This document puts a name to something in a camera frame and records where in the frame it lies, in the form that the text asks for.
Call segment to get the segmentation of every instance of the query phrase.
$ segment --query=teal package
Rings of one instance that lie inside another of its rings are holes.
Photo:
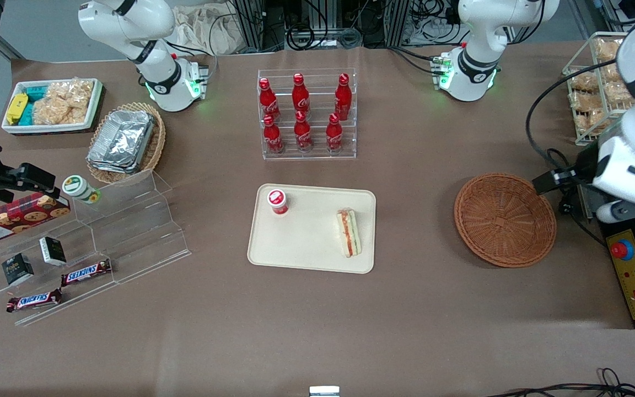
[[[37,101],[45,97],[48,87],[45,85],[39,85],[37,87],[26,88],[26,95],[28,95],[28,101]]]
[[[23,109],[23,115],[21,115],[21,119],[18,121],[18,125],[33,125],[33,103],[28,103],[28,105],[26,105],[26,107]]]

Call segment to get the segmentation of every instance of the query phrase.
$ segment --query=brown woven basket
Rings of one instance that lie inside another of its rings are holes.
[[[505,268],[543,259],[557,232],[549,202],[526,179],[509,174],[484,174],[464,184],[454,203],[454,219],[475,254]]]
[[[166,126],[163,124],[161,115],[153,106],[147,105],[146,103],[128,103],[126,105],[119,106],[118,108],[116,108],[116,110],[143,110],[156,118],[152,131],[153,135],[151,135],[148,146],[146,146],[146,153],[144,153],[143,160],[141,161],[141,168],[139,169],[139,171],[156,168],[158,161],[161,159],[163,145],[166,143]],[[95,141],[99,136],[99,130],[101,130],[101,126],[104,124],[104,121],[106,121],[109,115],[111,115],[111,112],[104,116],[101,123],[98,124],[98,128],[95,129],[95,135],[93,135],[92,142],[90,142],[90,148],[92,148],[92,146],[95,144]],[[90,173],[95,177],[96,180],[108,184],[115,183],[116,181],[121,181],[121,179],[131,176],[131,174],[102,171],[101,169],[94,168],[90,165],[90,163],[88,163],[88,168],[90,169]]]

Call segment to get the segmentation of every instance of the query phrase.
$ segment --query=red button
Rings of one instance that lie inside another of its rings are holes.
[[[612,256],[614,256],[615,258],[624,259],[625,256],[627,256],[628,254],[628,248],[621,242],[615,242],[614,244],[612,244],[611,252]]]

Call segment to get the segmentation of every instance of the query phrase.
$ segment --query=small black box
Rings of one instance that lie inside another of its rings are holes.
[[[33,276],[33,268],[24,254],[16,254],[2,263],[4,274],[10,286],[16,286]]]
[[[63,252],[63,244],[60,241],[51,237],[43,237],[40,239],[40,244],[45,263],[55,266],[65,265],[65,252]]]

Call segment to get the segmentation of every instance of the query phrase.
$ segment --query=floor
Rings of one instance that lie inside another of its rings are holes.
[[[88,38],[80,29],[77,10],[82,0],[16,0],[7,2],[0,35],[29,60],[64,62],[123,60],[112,48]],[[171,7],[202,0],[166,0]],[[32,27],[37,27],[33,34]],[[568,0],[561,0],[555,16],[540,25],[530,42],[581,40]],[[11,88],[10,64],[0,56],[0,116]]]

